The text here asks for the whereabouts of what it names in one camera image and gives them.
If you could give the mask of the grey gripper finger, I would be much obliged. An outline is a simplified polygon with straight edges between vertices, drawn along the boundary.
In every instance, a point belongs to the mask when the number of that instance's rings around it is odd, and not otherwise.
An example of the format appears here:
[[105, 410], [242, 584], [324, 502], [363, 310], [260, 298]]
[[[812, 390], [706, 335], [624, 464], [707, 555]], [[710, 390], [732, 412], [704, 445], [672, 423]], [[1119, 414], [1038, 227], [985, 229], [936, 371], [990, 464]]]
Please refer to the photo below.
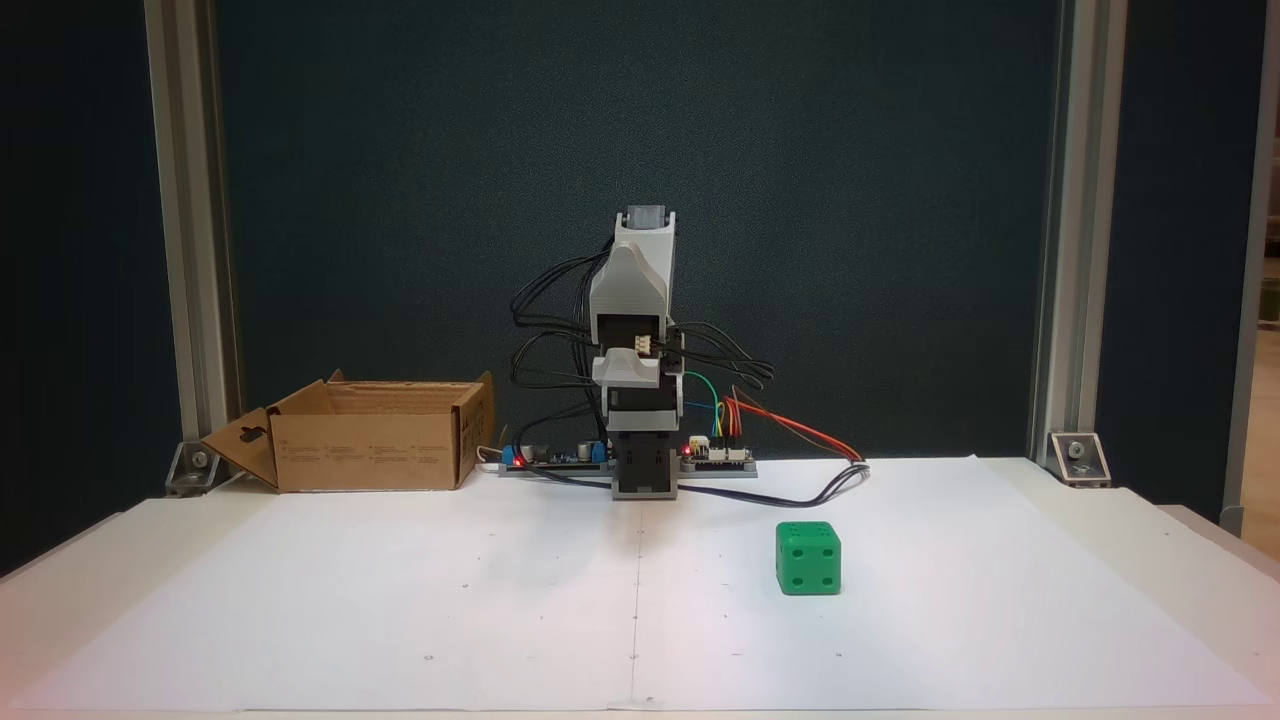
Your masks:
[[643, 357], [635, 348], [608, 348], [591, 365], [591, 379], [604, 389], [657, 389], [660, 375], [660, 360]]

